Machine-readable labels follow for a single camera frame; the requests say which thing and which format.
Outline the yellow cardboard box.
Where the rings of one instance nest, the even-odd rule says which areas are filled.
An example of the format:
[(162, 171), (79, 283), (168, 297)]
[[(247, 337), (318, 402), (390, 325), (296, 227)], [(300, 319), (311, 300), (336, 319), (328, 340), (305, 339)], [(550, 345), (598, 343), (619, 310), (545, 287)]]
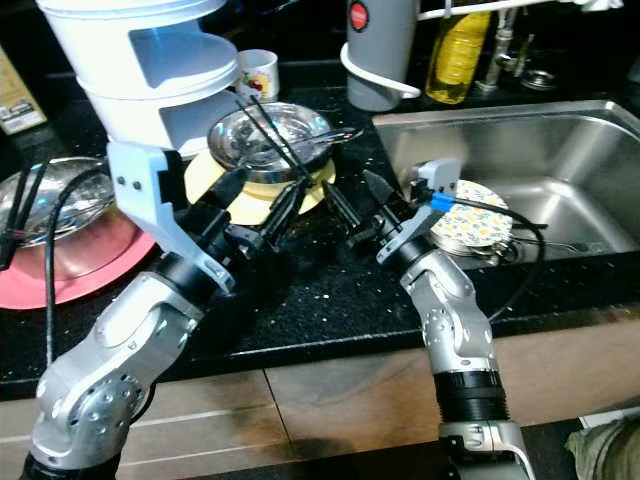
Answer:
[(49, 120), (3, 49), (0, 50), (0, 118), (6, 134), (27, 131)]

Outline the steel bowl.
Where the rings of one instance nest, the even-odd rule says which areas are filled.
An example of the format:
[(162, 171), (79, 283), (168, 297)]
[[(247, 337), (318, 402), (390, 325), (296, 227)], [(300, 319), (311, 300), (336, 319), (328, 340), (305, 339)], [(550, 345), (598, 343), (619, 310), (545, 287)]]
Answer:
[(70, 180), (87, 170), (96, 170), (95, 177), (82, 180), (61, 205), (56, 238), (87, 227), (113, 206), (114, 193), (108, 174), (108, 164), (99, 157), (58, 157), (49, 164), (50, 172), (42, 178), (36, 198), (20, 228), (20, 244), (35, 246), (45, 242), (52, 207)]
[(244, 166), (250, 182), (279, 184), (297, 178), (297, 170), (280, 152), (292, 154), (307, 173), (319, 172), (328, 163), (329, 147), (308, 140), (333, 129), (330, 120), (306, 106), (266, 102), (224, 115), (212, 125), (206, 141), (225, 169)]

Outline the steel spoon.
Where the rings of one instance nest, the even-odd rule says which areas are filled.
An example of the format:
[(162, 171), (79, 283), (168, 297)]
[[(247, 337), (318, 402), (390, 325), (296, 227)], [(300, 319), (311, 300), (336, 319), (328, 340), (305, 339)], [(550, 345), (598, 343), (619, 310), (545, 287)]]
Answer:
[(315, 136), (302, 138), (302, 140), (292, 140), (288, 143), (288, 148), (291, 148), (294, 156), (301, 163), (310, 163), (315, 157), (323, 156), (325, 151), (328, 151), (333, 145), (355, 140), (364, 132), (365, 129), (355, 127), (335, 128), (333, 131), (315, 134)]

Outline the pink plate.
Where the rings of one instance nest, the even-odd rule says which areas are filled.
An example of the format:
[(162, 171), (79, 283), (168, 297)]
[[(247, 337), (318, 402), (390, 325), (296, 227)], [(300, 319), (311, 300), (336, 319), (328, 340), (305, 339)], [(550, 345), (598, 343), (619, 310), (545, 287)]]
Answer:
[[(52, 287), (55, 302), (78, 300), (122, 278), (155, 246), (154, 239), (116, 207), (84, 227), (55, 239)], [(19, 248), (0, 273), (0, 307), (32, 310), (46, 306), (45, 242)]]

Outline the stainless steel sink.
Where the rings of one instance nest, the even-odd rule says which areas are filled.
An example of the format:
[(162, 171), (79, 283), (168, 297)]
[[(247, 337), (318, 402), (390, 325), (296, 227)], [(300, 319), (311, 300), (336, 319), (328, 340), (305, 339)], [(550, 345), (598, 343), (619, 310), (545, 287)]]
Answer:
[(640, 251), (640, 116), (605, 100), (376, 115), (402, 186), (417, 166), (461, 161), (460, 177), (494, 189), (541, 225), (545, 241), (590, 253)]

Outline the chrome faucet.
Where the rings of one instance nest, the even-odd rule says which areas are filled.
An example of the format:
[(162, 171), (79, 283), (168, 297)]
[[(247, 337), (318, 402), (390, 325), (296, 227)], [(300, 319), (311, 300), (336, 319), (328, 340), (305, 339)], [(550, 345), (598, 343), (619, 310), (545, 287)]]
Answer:
[(499, 10), (492, 59), (485, 69), (484, 76), (475, 82), (475, 87), (481, 93), (497, 91), (503, 74), (517, 81), (525, 72), (535, 35), (527, 33), (524, 37), (518, 37), (515, 23), (521, 15), (526, 15), (526, 10), (525, 6)]

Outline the grey cylinder water purifier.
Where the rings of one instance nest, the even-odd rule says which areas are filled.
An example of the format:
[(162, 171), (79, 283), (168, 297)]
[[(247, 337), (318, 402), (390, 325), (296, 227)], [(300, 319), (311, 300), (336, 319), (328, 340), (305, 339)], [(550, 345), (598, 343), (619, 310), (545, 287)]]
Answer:
[(347, 0), (347, 44), (340, 60), (353, 106), (384, 113), (421, 95), (406, 79), (417, 14), (419, 0)]

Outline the olive trousered leg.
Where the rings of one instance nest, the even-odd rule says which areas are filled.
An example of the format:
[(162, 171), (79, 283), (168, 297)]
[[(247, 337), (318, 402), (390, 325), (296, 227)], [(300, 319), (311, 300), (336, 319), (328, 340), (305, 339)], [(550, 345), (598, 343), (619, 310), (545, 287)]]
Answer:
[(640, 480), (640, 416), (568, 435), (577, 480)]

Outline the steel fork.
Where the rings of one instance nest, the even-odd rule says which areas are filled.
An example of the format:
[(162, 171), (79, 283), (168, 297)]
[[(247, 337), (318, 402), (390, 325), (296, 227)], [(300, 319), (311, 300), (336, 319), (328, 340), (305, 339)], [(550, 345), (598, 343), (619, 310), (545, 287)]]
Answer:
[[(512, 243), (530, 244), (530, 246), (536, 248), (539, 246), (538, 239), (536, 237), (518, 236), (518, 232), (525, 233), (538, 233), (539, 229), (527, 229), (521, 227), (521, 225), (512, 225), (511, 232), (509, 232), (509, 241)], [(547, 247), (547, 250), (558, 250), (568, 253), (590, 253), (589, 244), (585, 243), (559, 243), (559, 242), (541, 242), (543, 246)]]

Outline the black chopstick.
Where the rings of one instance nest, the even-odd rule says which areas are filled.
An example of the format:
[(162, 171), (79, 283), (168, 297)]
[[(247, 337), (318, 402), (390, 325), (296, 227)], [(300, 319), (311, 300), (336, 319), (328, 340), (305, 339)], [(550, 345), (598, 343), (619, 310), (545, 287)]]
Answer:
[[(279, 128), (276, 127), (274, 123), (273, 115), (271, 115), (269, 111), (265, 109), (265, 106), (262, 105), (259, 100), (250, 99), (250, 101), (252, 102), (252, 105), (255, 105), (255, 108), (259, 110), (262, 119), (265, 120), (265, 124), (270, 128), (270, 132), (268, 132), (268, 129), (261, 127), (259, 123), (255, 122), (255, 120), (252, 119), (252, 115), (248, 114), (246, 105), (243, 105), (241, 101), (237, 101), (237, 105), (239, 106), (239, 109), (241, 109), (242, 113), (246, 115), (248, 119), (250, 119), (250, 123), (253, 125), (253, 127), (255, 127), (257, 131), (261, 133), (262, 137), (264, 137), (266, 145), (268, 145), (270, 148), (273, 148), (273, 150), (276, 151), (276, 154), (278, 154), (280, 157), (282, 157), (282, 159), (285, 160), (285, 164), (287, 164), (289, 168), (291, 168), (294, 175), (296, 175), (296, 179), (294, 180), (308, 178), (308, 189), (310, 189), (312, 187), (312, 183), (314, 183), (314, 178), (311, 177), (311, 173), (308, 172), (305, 166), (303, 166), (303, 163), (301, 163), (301, 161), (298, 160), (296, 156), (294, 156), (294, 152), (291, 150), (291, 148), (288, 148), (288, 143), (291, 141), (289, 141), (288, 138), (279, 131)], [(271, 207), (271, 211), (268, 214), (268, 219), (266, 219), (265, 221), (265, 232), (273, 233), (273, 207)]]
[(12, 211), (6, 233), (14, 244), (22, 241), (23, 234), (26, 233), (26, 219), (29, 215), (29, 196), (35, 192), (38, 184), (36, 174), (22, 172), (19, 174), (18, 182), (15, 183), (15, 196), (12, 202)]
[(321, 186), (314, 173), (329, 164), (329, 148), (364, 133), (355, 127), (333, 128), (324, 116), (291, 102), (255, 100), (242, 113), (259, 133), (257, 140), (244, 141), (242, 148), (241, 159), (251, 165), (251, 180), (284, 183), (271, 210), (289, 206), (292, 216), (305, 210), (308, 197)]
[(45, 237), (49, 230), (49, 211), (52, 209), (51, 189), (58, 189), (55, 165), (51, 159), (41, 161), (32, 169), (31, 174), (36, 174), (38, 184), (35, 192), (29, 196), (29, 215), (26, 219), (26, 233), (23, 234), (24, 243), (35, 243)]

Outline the white faucet extension pipe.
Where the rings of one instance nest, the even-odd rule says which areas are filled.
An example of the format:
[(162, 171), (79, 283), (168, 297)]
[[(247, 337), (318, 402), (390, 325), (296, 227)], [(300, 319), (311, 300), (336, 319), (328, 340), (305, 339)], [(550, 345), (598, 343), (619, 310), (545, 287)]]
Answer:
[(543, 3), (572, 4), (579, 6), (581, 12), (604, 12), (604, 10), (622, 8), (622, 6), (625, 5), (625, 0), (493, 0), (488, 1), (488, 3), (477, 3), (466, 6), (449, 4), (442, 9), (421, 12), (417, 14), (417, 20), (433, 20), (486, 12), (502, 12), (502, 10), (524, 8), (524, 6)]

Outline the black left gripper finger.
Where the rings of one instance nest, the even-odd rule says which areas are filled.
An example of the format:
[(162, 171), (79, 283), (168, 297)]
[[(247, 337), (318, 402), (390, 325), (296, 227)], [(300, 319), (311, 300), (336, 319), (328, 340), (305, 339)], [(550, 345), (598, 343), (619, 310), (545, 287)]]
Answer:
[(296, 218), (307, 192), (308, 178), (298, 179), (284, 187), (276, 196), (274, 204), (271, 205), (271, 242), (278, 242), (288, 224)]
[(212, 204), (216, 212), (227, 211), (228, 207), (241, 195), (250, 170), (247, 166), (236, 166), (220, 175), (212, 184)]

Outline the white printed mug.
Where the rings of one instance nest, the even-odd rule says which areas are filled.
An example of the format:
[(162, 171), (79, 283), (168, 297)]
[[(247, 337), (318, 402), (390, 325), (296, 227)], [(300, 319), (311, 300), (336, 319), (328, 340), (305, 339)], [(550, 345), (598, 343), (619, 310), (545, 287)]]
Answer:
[(250, 49), (238, 52), (239, 76), (236, 92), (242, 99), (257, 99), (260, 102), (278, 100), (280, 76), (279, 56), (273, 51)]

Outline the brown drawer front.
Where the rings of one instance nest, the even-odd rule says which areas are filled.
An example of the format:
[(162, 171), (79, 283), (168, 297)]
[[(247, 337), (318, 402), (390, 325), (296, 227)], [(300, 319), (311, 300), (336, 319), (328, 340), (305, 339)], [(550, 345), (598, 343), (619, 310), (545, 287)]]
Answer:
[(155, 404), (125, 444), (118, 480), (177, 480), (296, 460), (273, 403), (196, 413)]
[[(150, 426), (209, 419), (225, 413), (273, 407), (274, 404), (268, 379), (261, 370), (165, 381), (157, 385), (154, 402), (145, 415), (134, 422), (132, 430), (137, 433)], [(38, 403), (33, 399), (0, 403), (1, 442), (28, 442), (37, 412)]]

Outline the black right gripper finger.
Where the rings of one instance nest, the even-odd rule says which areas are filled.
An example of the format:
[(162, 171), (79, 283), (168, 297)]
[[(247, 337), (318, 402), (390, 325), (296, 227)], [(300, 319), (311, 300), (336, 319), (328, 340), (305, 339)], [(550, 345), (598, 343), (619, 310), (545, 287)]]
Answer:
[(332, 207), (338, 218), (343, 221), (347, 229), (346, 243), (352, 250), (370, 250), (374, 246), (378, 225), (372, 214), (361, 214), (357, 207), (340, 192), (340, 188), (333, 183), (324, 183), (326, 198), (332, 202)]
[(401, 192), (393, 187), (384, 175), (371, 172), (369, 169), (362, 170), (362, 178), (369, 188), (370, 195), (374, 197), (375, 214), (380, 218), (399, 218), (401, 216), (399, 204), (403, 202)]

